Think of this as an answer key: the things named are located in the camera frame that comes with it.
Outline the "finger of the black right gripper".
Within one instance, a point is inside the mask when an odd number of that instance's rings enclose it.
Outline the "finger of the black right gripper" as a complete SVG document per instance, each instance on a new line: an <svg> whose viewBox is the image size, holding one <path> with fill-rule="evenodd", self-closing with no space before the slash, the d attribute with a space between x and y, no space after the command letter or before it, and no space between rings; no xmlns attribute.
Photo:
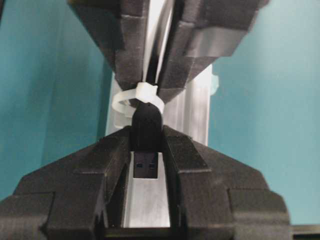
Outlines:
<svg viewBox="0 0 320 240"><path fill-rule="evenodd" d="M220 57L233 54L267 0L176 0L158 96L168 103Z"/></svg>
<svg viewBox="0 0 320 240"><path fill-rule="evenodd" d="M122 90L143 79L148 0L70 0L69 6L107 59Z"/></svg>

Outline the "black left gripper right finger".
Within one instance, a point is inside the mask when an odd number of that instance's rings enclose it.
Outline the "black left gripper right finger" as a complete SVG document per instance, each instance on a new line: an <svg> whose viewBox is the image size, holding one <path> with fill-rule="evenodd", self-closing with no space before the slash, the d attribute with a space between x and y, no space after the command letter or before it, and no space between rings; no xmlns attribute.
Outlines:
<svg viewBox="0 0 320 240"><path fill-rule="evenodd" d="M168 126L161 144L174 239L291 239L285 202L258 170Z"/></svg>

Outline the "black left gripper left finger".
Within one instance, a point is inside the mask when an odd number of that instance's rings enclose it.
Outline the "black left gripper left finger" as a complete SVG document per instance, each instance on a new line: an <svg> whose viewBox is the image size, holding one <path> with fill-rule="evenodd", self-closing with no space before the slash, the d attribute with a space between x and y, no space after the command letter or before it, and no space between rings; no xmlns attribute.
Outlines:
<svg viewBox="0 0 320 240"><path fill-rule="evenodd" d="M0 203L3 240L101 240L130 158L130 127L25 175Z"/></svg>

